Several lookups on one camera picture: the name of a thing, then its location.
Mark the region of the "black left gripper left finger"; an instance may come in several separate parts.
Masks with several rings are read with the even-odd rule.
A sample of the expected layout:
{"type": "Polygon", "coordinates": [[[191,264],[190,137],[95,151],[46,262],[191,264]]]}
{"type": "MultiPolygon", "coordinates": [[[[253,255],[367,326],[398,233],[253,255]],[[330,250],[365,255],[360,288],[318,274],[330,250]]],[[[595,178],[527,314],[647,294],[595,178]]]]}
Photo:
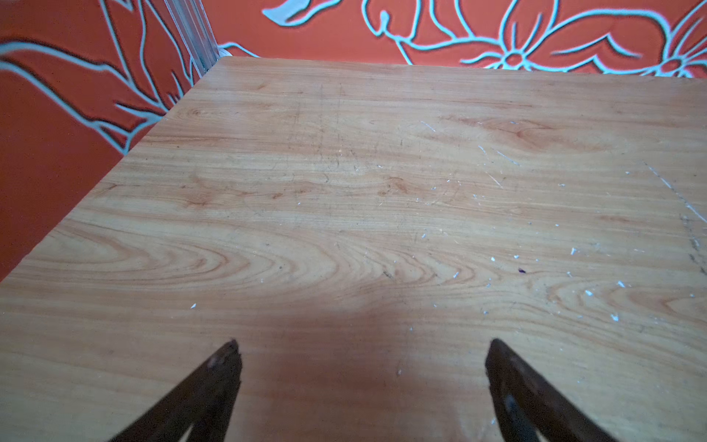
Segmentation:
{"type": "Polygon", "coordinates": [[[230,340],[113,441],[223,441],[241,385],[239,344],[230,340]]]}

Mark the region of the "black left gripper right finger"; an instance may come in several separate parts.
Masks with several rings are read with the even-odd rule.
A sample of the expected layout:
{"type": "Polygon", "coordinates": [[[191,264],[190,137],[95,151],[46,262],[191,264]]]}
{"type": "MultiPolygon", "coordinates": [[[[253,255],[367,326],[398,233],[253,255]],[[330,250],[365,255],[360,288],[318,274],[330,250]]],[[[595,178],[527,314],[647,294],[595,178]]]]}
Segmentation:
{"type": "Polygon", "coordinates": [[[485,368],[503,440],[615,440],[504,341],[491,341],[485,368]]]}

